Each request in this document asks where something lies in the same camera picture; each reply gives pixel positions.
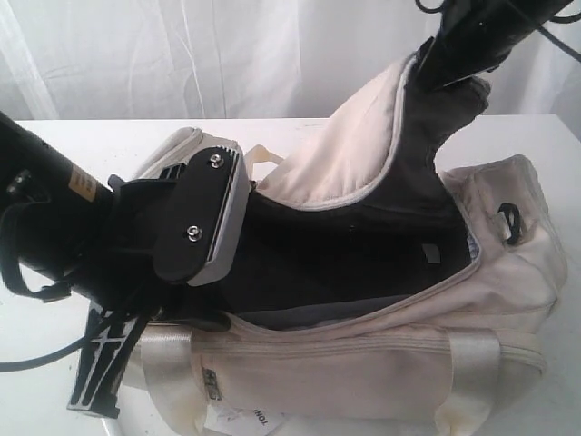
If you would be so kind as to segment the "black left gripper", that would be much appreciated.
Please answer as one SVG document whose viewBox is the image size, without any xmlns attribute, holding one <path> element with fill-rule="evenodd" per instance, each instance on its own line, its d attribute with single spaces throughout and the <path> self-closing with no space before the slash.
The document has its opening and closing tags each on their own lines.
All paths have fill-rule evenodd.
<svg viewBox="0 0 581 436">
<path fill-rule="evenodd" d="M 206 332 L 224 332 L 231 325 L 197 287 L 157 278 L 152 260 L 142 253 L 152 243 L 143 235 L 145 219 L 132 212 L 129 205 L 118 204 L 113 193 L 103 235 L 70 275 L 75 289 L 99 304 L 89 306 L 85 331 L 112 322 L 81 348 L 67 404 L 68 410 L 93 417 L 119 415 L 119 387 L 148 323 L 190 325 Z"/>
</svg>

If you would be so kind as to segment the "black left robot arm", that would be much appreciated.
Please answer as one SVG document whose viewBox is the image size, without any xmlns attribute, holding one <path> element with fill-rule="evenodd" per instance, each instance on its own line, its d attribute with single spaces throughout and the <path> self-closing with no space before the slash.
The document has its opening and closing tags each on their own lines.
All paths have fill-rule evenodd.
<svg viewBox="0 0 581 436">
<path fill-rule="evenodd" d="M 68 407 L 119 414 L 117 392 L 150 322 L 206 332 L 228 317 L 198 294 L 231 269 L 249 192 L 236 144 L 176 134 L 137 178 L 107 183 L 8 117 L 1 120 L 1 277 L 13 294 L 56 302 L 79 293 L 90 306 L 84 336 L 3 372 L 80 355 Z"/>
</svg>

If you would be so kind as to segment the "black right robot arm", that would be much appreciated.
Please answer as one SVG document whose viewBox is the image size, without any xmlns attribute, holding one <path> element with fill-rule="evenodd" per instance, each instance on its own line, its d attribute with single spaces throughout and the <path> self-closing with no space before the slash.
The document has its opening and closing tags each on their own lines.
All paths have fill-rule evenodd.
<svg viewBox="0 0 581 436">
<path fill-rule="evenodd" d="M 425 91 L 438 90 L 475 74 L 491 72 L 510 55 L 513 48 L 538 32 L 576 61 L 580 53 L 549 32 L 544 24 L 569 25 L 580 14 L 561 15 L 566 0 L 443 1 L 427 7 L 417 1 L 425 14 L 440 14 L 436 35 L 419 49 L 414 81 Z"/>
</svg>

